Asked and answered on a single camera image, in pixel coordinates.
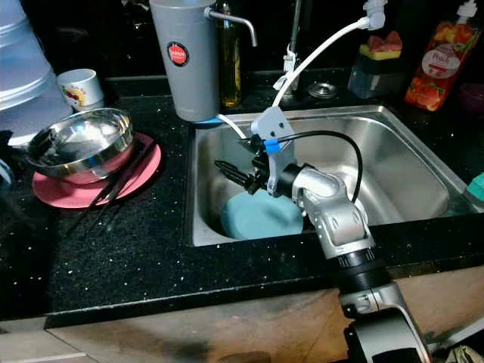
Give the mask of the stainless steel bowl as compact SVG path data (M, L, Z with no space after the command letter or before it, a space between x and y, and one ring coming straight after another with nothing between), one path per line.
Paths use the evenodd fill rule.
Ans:
M77 112L39 131L23 151L38 173L85 185L121 169L134 146L130 114L102 107Z

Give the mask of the pink plastic plate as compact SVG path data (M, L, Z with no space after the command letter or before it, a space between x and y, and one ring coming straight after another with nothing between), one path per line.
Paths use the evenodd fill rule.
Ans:
M121 176L127 166L136 165L131 177L123 183L117 198L125 198L134 194L135 191L144 187L153 175L158 172L163 165L163 149L160 143L152 139L151 136L136 132L138 139L138 149L121 165L121 169L112 173ZM62 209L83 209L87 208L95 197L99 196L101 190L110 183L110 180L103 179L93 183L76 185L57 178L51 178L34 172L30 176L31 188L35 197L42 203Z

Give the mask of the teal plate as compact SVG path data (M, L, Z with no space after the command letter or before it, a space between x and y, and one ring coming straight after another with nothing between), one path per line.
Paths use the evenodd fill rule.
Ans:
M303 211L286 197L273 197L266 191L246 191L229 198L220 215L228 237L253 240L303 231Z

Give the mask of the grey water filter canister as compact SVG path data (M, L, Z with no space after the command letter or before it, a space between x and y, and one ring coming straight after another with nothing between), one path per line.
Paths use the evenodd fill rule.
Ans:
M177 115L207 123L220 113L216 24L244 25L257 46L252 21L218 11L216 0L149 0Z

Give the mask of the round metal hole cover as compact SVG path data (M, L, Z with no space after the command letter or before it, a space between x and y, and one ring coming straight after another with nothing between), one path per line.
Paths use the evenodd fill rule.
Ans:
M327 82L314 82L307 88L307 93L315 99L334 99L338 89L334 84Z

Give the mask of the white cloth tie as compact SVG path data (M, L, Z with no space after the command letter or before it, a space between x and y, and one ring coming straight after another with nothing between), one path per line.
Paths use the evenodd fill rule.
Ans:
M289 72L293 72L298 67L299 58L297 53L295 52L295 42L290 41L290 44L287 45L286 54L283 57L284 59L284 66L283 66L283 76L277 80L277 85L281 86L284 84L284 80L286 80L286 75ZM295 88L297 87L299 77L294 77L293 82L290 83L290 87L286 89L286 93L284 93L284 97L290 97L291 94L294 93Z

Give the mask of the dark metal faucet pipe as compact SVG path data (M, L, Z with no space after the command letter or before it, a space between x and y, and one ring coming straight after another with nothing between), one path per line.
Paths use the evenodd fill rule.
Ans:
M293 24L291 24L290 41L294 41L295 44L299 34L302 2L303 0L294 0L293 5Z

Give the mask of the black sponge holder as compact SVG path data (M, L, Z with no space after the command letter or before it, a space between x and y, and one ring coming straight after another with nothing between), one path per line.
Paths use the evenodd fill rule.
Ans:
M348 90L361 99L374 99L399 93L405 78L405 60L374 60L356 56L348 81Z

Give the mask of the brown cabinet front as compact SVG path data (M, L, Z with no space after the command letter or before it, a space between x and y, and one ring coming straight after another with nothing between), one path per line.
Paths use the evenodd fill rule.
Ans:
M484 266L399 281L429 335L484 317ZM3 362L328 363L346 358L334 290L0 336Z

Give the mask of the stainless steel sink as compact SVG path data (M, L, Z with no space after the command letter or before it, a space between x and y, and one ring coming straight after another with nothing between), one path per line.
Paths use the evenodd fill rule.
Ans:
M364 172L357 205L373 227L484 213L484 203L470 199L466 183L386 107L293 110L287 111L286 118L295 132L342 132L358 144ZM194 133L188 179L191 246L231 241L222 228L222 207L242 193L242 187L227 180L216 162L227 160L249 172L252 158L231 127Z

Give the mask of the yellow pink sponge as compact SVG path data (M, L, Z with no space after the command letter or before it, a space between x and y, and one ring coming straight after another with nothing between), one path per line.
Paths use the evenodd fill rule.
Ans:
M370 35L364 44L359 46L359 53L374 61L397 59L402 53L402 39L397 31L386 37Z

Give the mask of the white Hello Kitty mug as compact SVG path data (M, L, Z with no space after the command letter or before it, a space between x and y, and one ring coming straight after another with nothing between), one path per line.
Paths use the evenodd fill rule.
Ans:
M106 97L94 70L66 70L57 76L57 83L65 99L76 111L97 110L106 106Z

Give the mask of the white faucet diverter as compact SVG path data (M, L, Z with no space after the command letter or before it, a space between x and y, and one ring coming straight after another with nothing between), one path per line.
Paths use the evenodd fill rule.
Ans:
M388 0L366 0L363 4L363 10L366 11L366 28L370 31L381 29L385 25L386 15L385 6Z

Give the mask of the teal plastic item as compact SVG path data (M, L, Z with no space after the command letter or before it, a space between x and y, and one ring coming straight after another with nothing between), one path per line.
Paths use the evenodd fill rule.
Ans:
M475 208L484 213L484 172L471 179L464 189L463 196Z

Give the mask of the crumpled green bag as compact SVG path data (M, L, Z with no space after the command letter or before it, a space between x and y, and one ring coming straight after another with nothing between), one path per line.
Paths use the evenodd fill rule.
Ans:
M484 338L470 338L432 354L433 363L484 363Z

